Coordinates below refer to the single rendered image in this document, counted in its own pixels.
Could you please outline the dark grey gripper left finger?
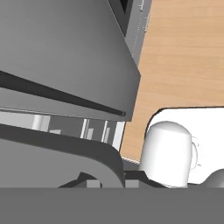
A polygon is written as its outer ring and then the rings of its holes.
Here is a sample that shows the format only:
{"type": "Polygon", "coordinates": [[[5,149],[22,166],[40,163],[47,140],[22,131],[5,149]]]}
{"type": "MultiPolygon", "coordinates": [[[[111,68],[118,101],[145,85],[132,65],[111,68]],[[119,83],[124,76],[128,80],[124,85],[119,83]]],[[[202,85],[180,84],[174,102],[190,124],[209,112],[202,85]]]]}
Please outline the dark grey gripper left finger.
{"type": "Polygon", "coordinates": [[[73,188],[73,187],[101,188],[102,183],[95,177],[87,173],[81,172],[77,179],[60,186],[60,188],[63,188],[63,187],[65,188],[73,188]]]}

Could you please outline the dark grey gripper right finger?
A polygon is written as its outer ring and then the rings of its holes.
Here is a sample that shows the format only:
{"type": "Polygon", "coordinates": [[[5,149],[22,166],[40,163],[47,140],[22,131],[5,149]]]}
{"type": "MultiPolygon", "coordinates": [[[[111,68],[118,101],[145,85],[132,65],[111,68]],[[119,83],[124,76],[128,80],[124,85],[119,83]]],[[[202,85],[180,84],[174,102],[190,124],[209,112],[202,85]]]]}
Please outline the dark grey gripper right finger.
{"type": "Polygon", "coordinates": [[[125,171],[124,177],[126,188],[164,188],[158,182],[148,179],[144,171],[125,171]]]}

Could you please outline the white rounded cylinder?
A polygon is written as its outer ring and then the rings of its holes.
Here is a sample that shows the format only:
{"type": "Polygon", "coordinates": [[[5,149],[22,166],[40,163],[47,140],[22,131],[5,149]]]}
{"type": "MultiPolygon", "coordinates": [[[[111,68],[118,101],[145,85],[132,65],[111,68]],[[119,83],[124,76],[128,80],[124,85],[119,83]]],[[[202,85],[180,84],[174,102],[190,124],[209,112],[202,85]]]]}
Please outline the white rounded cylinder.
{"type": "Polygon", "coordinates": [[[192,158],[191,133],[176,122],[157,122],[147,131],[139,170],[163,186],[187,188],[192,158]]]}

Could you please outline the white flat platform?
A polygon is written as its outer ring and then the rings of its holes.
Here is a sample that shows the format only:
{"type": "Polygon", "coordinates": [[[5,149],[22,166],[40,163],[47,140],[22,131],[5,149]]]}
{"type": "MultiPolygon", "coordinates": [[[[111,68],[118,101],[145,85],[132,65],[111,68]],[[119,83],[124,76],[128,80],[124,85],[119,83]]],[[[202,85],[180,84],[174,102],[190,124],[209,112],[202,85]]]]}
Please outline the white flat platform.
{"type": "Polygon", "coordinates": [[[150,118],[145,132],[162,121],[179,123],[192,134],[198,162],[189,173],[189,183],[201,184],[213,172],[224,169],[224,106],[161,108],[150,118]]]}

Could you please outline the grey cupboard run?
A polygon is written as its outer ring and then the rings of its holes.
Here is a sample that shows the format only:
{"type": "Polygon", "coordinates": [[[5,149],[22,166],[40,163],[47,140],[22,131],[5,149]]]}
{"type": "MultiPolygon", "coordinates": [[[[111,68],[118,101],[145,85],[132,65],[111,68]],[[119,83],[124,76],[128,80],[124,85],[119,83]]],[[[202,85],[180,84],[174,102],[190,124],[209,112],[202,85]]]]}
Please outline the grey cupboard run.
{"type": "Polygon", "coordinates": [[[108,0],[108,2],[129,51],[138,64],[150,20],[152,0],[108,0]]]}

